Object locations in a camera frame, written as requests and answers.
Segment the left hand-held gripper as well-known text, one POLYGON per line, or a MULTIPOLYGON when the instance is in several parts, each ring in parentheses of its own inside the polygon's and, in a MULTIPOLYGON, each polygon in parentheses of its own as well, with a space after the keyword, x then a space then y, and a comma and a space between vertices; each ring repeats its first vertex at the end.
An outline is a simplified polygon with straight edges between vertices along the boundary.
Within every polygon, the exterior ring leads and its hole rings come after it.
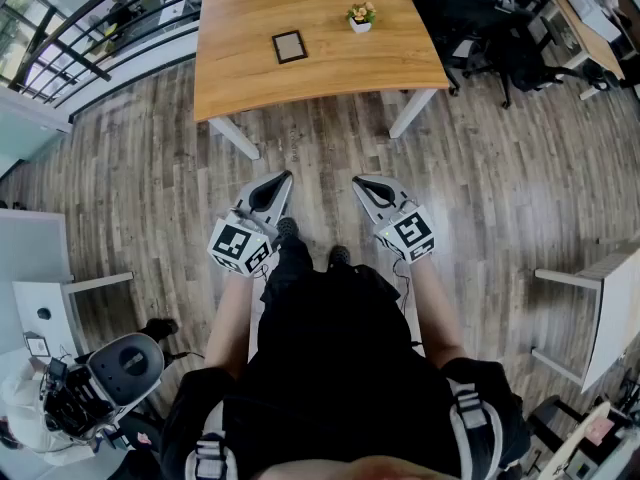
POLYGON ((276 223, 293 188, 290 171, 270 173, 246 184, 225 218, 216 221, 207 246, 221 267, 240 275, 254 275, 274 254, 276 223))

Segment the black metal railing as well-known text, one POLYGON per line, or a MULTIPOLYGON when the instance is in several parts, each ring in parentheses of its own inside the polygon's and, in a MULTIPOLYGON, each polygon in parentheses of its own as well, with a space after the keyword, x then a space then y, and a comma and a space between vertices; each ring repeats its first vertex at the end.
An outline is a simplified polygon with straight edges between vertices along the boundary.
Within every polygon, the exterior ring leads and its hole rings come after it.
POLYGON ((7 87, 65 110, 194 56, 202 0, 47 0, 59 18, 36 32, 7 87))

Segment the white table leg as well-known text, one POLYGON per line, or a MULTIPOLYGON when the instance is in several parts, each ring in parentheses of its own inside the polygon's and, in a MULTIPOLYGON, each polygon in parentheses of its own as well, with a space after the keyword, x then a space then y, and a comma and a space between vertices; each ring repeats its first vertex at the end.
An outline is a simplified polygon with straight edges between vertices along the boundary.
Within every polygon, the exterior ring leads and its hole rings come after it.
POLYGON ((414 92, 389 129, 389 135, 392 139, 397 139, 404 133, 436 92, 437 89, 419 89, 414 92))
POLYGON ((231 121, 230 118, 226 116, 212 118, 209 120, 209 124, 252 161, 259 160, 261 158, 258 148, 244 135, 244 133, 231 121))

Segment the person's black clothing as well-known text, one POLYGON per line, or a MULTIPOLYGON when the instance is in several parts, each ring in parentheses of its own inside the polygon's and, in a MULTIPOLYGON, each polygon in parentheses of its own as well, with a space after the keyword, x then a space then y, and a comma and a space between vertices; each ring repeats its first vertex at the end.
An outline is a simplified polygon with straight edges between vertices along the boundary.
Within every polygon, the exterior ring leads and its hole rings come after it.
POLYGON ((487 480, 518 476, 530 434, 494 361, 442 368, 398 291, 365 265, 315 270, 280 240, 257 352, 234 379, 187 373, 160 447, 166 480, 487 480))

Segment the window with dark frame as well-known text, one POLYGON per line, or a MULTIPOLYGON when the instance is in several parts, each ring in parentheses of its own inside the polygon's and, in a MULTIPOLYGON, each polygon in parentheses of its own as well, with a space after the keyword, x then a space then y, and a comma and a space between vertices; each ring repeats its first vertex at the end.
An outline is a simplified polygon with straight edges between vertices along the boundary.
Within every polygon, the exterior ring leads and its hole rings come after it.
POLYGON ((59 18, 47 0, 6 0, 0 4, 0 83, 8 86, 18 74, 36 32, 45 25, 44 37, 59 18))

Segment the small framed card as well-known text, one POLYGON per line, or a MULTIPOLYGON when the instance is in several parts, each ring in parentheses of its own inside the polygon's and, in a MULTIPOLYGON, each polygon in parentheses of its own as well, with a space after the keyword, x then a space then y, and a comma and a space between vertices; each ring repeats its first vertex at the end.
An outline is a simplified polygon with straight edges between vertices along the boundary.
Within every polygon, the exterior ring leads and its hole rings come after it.
POLYGON ((45 337, 34 333, 25 333, 24 341, 33 357, 46 358, 51 356, 45 337))

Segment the person's right forearm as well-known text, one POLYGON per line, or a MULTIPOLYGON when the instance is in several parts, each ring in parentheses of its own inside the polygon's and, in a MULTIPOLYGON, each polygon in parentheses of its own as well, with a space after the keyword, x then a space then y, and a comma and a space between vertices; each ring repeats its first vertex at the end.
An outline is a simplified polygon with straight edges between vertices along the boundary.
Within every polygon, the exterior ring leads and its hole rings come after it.
POLYGON ((421 343, 426 358, 438 368, 467 356, 459 315, 448 299, 430 256, 410 265, 421 343))

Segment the person's left forearm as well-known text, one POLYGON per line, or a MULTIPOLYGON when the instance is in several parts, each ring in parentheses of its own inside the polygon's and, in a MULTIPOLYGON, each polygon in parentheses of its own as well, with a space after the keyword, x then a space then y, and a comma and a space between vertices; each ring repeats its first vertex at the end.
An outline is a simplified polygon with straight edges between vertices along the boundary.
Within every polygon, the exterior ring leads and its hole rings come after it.
POLYGON ((216 309, 204 366, 237 379, 248 363, 254 279, 230 273, 216 309))

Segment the black office chair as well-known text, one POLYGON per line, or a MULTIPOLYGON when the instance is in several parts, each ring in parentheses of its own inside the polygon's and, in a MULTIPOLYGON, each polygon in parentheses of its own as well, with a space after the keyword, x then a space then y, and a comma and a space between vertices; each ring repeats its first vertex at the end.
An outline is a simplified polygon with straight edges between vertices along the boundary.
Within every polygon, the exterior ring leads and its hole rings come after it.
POLYGON ((545 17, 541 22, 546 34, 539 43, 524 29, 514 29, 507 35, 494 35, 486 42, 483 51, 486 64, 467 69, 462 76, 468 79, 474 75, 495 72, 500 76, 505 100, 502 108, 511 106, 510 87, 521 92, 540 91, 546 84, 563 84, 560 76, 583 79, 575 69, 563 66, 549 66, 545 63, 542 50, 550 43, 558 44, 561 36, 556 27, 545 17))
POLYGON ((457 96, 460 84, 450 71, 456 49, 500 26, 509 14, 495 0, 415 0, 415 4, 449 80, 449 94, 457 96))

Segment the grey office chair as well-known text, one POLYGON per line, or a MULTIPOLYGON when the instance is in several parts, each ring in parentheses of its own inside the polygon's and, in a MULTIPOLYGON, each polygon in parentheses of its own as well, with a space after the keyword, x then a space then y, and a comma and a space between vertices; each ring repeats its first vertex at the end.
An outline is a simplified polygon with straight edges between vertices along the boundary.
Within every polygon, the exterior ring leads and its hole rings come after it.
POLYGON ((114 409, 126 414, 159 386, 165 360, 154 339, 131 333, 94 351, 86 366, 114 409))

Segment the wooden desk with white legs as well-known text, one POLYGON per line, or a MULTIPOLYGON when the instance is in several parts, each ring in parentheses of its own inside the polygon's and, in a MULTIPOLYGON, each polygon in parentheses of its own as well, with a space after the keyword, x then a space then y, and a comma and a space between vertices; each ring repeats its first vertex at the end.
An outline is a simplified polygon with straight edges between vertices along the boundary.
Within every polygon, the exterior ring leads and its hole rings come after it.
POLYGON ((550 21, 560 14, 577 41, 580 51, 565 64, 576 68, 591 60, 615 75, 618 81, 625 79, 610 43, 620 36, 595 0, 550 0, 550 8, 544 17, 550 21))

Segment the potted orange flower plant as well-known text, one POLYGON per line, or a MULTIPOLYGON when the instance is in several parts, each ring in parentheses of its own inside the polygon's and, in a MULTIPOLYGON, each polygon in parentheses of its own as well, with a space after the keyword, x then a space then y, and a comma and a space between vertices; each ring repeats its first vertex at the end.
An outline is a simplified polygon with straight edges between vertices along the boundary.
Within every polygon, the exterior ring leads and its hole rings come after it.
POLYGON ((355 33, 366 33, 376 20, 375 6, 371 2, 354 4, 347 11, 346 19, 355 33))

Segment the black picture frame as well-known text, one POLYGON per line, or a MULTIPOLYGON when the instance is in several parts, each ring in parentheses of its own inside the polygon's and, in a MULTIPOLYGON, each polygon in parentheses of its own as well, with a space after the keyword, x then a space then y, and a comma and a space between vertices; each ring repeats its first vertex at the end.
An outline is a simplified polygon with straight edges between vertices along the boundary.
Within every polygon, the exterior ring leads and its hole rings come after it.
POLYGON ((277 62, 282 65, 308 57, 308 53, 298 30, 277 34, 272 37, 277 62))

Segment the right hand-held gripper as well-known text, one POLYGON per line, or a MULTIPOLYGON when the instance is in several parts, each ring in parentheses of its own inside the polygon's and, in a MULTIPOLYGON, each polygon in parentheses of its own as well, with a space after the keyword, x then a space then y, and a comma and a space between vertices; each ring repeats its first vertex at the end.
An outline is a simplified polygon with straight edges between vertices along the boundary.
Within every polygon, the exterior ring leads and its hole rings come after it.
POLYGON ((361 174, 352 178, 352 184, 366 213, 377 224, 374 237, 384 248, 407 264, 433 252, 435 235, 430 217, 423 205, 414 203, 415 197, 397 179, 361 174), (383 220, 388 206, 400 207, 383 220))

